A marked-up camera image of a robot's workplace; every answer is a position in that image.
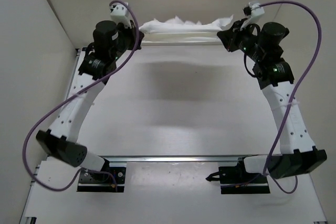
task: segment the white table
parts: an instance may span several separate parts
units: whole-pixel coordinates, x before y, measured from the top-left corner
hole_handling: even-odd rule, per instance
[[[241,53],[222,46],[145,46],[110,78],[78,142],[102,156],[247,155],[267,154],[275,135],[267,100],[245,72]],[[75,171],[48,160],[38,177],[61,187]],[[124,193],[78,193],[77,183],[53,193],[34,185],[25,215],[38,224],[326,220],[309,175],[299,176],[293,195],[272,181],[271,194],[221,195],[219,183],[205,180],[216,171],[216,162],[128,163]],[[280,183],[290,190],[294,179]]]

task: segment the robotic arm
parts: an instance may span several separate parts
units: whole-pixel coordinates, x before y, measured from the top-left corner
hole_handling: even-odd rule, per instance
[[[96,80],[114,71],[116,61],[122,54],[134,47],[135,26],[127,9],[121,5],[110,6],[112,21],[105,20],[96,24],[93,32],[94,42],[87,49],[83,63],[79,67],[70,95],[87,87]],[[79,130],[93,101],[107,84],[99,83],[76,99],[66,104],[47,131],[39,130],[36,139],[44,151],[73,167],[108,172],[109,162],[87,150],[77,142]],[[106,174],[92,174],[95,178]]]
[[[289,30],[279,23],[268,22],[260,31],[254,23],[264,9],[257,2],[249,3],[244,13],[247,18],[234,22],[229,30],[220,31],[217,36],[227,51],[241,50],[244,57],[255,62],[251,75],[258,80],[279,130],[295,86],[291,68],[281,57],[283,50],[279,46]],[[282,155],[272,155],[266,163],[273,178],[309,173],[327,159],[325,151],[317,150],[309,136],[295,97],[279,141]],[[266,155],[245,157],[240,165],[248,173],[263,174],[266,159]]]

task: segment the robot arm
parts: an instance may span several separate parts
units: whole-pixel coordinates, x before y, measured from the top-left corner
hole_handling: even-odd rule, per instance
[[[87,49],[70,90],[70,95],[89,86],[96,80],[116,70],[116,61],[134,47],[135,26],[123,5],[111,7],[112,21],[96,24],[94,42]],[[140,43],[144,34],[140,33]],[[107,84],[99,83],[66,104],[47,131],[38,131],[36,139],[44,151],[73,167],[80,166],[95,171],[108,171],[109,162],[95,155],[77,142],[81,125],[97,95]]]
[[[247,18],[234,22],[229,30],[220,31],[217,36],[229,52],[240,49],[255,62],[254,76],[279,130],[295,86],[291,68],[281,58],[283,50],[279,46],[289,30],[279,23],[269,22],[264,24],[258,35],[254,35],[253,30],[258,27],[254,23],[264,10],[257,2],[251,2],[244,8],[244,13]],[[325,151],[317,150],[309,136],[296,98],[291,103],[279,142],[281,155],[272,155],[267,162],[268,172],[273,178],[309,173],[327,159]],[[241,165],[248,173],[263,173],[266,158],[267,155],[245,157]]]

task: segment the white tabletop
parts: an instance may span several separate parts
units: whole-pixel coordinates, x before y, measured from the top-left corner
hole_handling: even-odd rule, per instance
[[[266,98],[240,53],[222,46],[144,47],[111,77],[86,117],[79,140],[98,155],[266,154],[276,127]],[[38,177],[55,187],[77,168],[42,162]],[[25,216],[57,223],[302,223],[325,221],[309,175],[293,195],[221,195],[209,163],[128,163],[124,193],[53,193],[33,186]],[[285,189],[294,178],[279,181]]]

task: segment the folded white fabric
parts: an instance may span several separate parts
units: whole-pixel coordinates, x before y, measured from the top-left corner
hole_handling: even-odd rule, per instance
[[[156,19],[149,21],[139,28],[145,34],[147,42],[214,42],[219,41],[216,36],[231,23],[230,18],[219,18],[210,24],[201,22],[182,21],[179,17],[160,22]]]

